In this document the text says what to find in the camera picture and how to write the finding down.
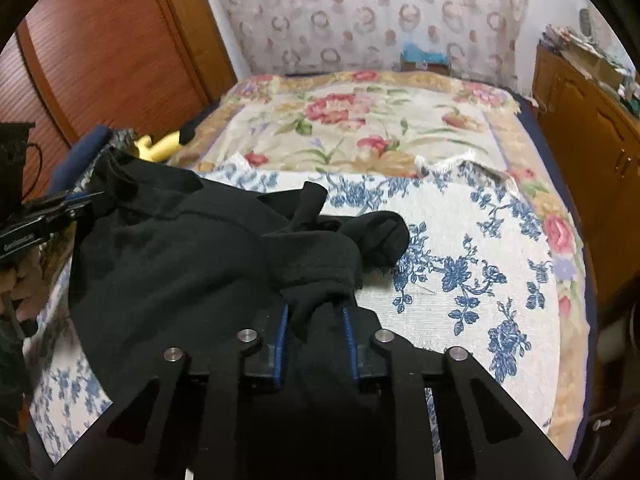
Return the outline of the person's left hand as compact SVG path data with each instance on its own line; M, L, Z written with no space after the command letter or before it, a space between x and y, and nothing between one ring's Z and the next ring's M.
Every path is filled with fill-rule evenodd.
M23 341L25 327L34 322L49 297L41 252L32 247L16 266L1 271L1 328L10 341Z

